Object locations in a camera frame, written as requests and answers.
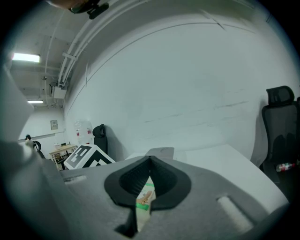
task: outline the chair headrest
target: chair headrest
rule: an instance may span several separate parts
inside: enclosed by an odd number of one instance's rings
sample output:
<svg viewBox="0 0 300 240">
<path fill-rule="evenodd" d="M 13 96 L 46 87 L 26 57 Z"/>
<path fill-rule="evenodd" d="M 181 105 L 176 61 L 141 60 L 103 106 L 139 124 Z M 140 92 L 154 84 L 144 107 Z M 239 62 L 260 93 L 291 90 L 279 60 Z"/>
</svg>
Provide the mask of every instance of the chair headrest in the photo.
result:
<svg viewBox="0 0 300 240">
<path fill-rule="evenodd" d="M 95 127 L 93 129 L 93 135 L 94 135 L 94 137 L 104 137 L 105 136 L 104 124 L 101 124 L 100 126 Z"/>
<path fill-rule="evenodd" d="M 269 106 L 282 106 L 290 104 L 295 99 L 292 89 L 288 86 L 267 89 Z"/>
</svg>

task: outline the black and white marker board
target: black and white marker board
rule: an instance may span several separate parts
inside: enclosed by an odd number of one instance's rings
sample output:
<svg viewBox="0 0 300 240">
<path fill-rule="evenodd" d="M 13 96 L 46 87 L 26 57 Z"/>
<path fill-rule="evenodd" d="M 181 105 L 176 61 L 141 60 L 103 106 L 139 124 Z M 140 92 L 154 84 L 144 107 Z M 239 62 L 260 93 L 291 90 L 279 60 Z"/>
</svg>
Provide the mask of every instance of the black and white marker board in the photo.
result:
<svg viewBox="0 0 300 240">
<path fill-rule="evenodd" d="M 95 167 L 115 163 L 107 154 L 94 144 L 80 145 L 64 162 L 68 169 Z"/>
</svg>

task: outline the table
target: table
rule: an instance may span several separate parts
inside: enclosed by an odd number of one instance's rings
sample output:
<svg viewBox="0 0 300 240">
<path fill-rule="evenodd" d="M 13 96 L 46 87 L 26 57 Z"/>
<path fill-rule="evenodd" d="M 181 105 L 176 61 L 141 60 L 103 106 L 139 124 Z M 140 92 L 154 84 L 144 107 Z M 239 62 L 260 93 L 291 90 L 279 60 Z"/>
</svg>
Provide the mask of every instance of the table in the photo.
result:
<svg viewBox="0 0 300 240">
<path fill-rule="evenodd" d="M 71 152 L 74 152 L 76 150 L 76 148 L 77 148 L 76 145 L 74 145 L 74 144 L 68 144 L 68 145 L 64 145 L 61 148 L 56 149 L 56 150 L 54 150 L 52 152 L 49 152 L 49 154 L 51 155 L 52 161 L 55 162 L 56 167 L 58 168 L 58 164 L 57 164 L 56 159 L 55 159 L 55 154 L 61 153 L 61 152 L 65 151 L 67 153 L 67 156 L 69 156 L 68 150 L 70 150 Z"/>
<path fill-rule="evenodd" d="M 126 159 L 144 156 L 137 152 Z M 174 151 L 174 160 L 211 170 L 256 199 L 270 214 L 288 204 L 279 188 L 252 162 L 229 145 L 191 151 Z"/>
</svg>

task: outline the ceiling light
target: ceiling light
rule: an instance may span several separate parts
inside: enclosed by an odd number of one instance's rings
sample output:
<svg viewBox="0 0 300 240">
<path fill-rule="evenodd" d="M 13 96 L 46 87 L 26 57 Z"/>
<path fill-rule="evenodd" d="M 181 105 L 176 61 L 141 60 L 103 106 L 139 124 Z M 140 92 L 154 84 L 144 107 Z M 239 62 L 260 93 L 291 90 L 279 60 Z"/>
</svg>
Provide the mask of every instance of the ceiling light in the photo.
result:
<svg viewBox="0 0 300 240">
<path fill-rule="evenodd" d="M 27 101 L 28 103 L 43 103 L 42 100 L 35 100 L 35 101 Z"/>
<path fill-rule="evenodd" d="M 39 62 L 39 55 L 15 53 L 14 57 L 13 57 L 13 60 Z"/>
</svg>

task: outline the wall sign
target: wall sign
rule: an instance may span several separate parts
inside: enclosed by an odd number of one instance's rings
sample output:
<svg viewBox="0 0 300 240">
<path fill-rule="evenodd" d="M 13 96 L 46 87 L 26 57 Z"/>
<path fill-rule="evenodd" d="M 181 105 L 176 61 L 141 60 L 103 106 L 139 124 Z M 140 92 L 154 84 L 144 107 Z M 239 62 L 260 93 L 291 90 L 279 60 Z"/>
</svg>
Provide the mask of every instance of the wall sign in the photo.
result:
<svg viewBox="0 0 300 240">
<path fill-rule="evenodd" d="M 51 120 L 50 124 L 51 124 L 51 130 L 57 130 L 58 129 L 57 120 Z"/>
</svg>

